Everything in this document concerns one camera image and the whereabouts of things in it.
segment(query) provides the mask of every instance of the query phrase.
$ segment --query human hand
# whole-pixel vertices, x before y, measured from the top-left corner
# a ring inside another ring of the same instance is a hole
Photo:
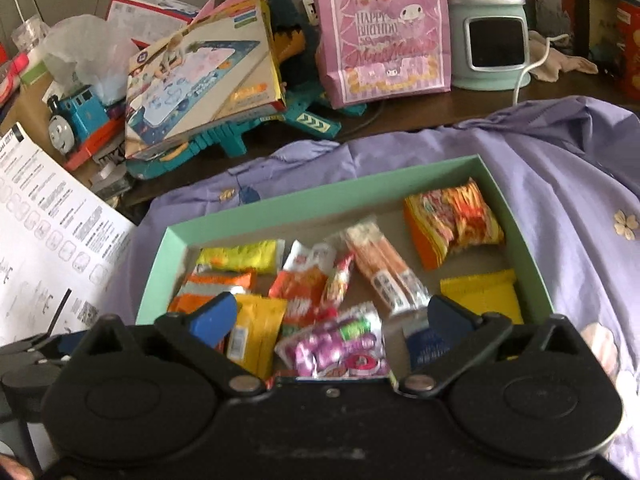
[[[13,458],[0,454],[0,471],[6,471],[12,480],[33,480],[33,474]]]

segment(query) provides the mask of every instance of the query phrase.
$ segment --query pink gift bag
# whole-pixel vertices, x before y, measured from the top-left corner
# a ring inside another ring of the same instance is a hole
[[[318,69],[334,108],[449,91],[447,0],[316,0],[316,6]]]

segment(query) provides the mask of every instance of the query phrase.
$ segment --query wall outlet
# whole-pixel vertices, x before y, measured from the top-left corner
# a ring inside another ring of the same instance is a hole
[[[302,4],[305,6],[306,16],[309,18],[309,23],[314,27],[320,24],[318,19],[318,11],[316,9],[316,3],[314,0],[302,0]]]

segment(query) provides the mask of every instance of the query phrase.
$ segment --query instruction sheet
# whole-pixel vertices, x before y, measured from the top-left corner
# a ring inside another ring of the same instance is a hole
[[[134,225],[16,124],[0,138],[0,346],[89,328]]]

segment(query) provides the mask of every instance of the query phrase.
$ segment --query screw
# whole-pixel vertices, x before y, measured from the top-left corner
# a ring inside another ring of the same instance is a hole
[[[414,392],[430,392],[436,387],[436,381],[428,375],[410,375],[404,380],[404,386]]]
[[[250,394],[262,385],[262,381],[252,375],[238,375],[229,381],[229,386],[241,394]]]

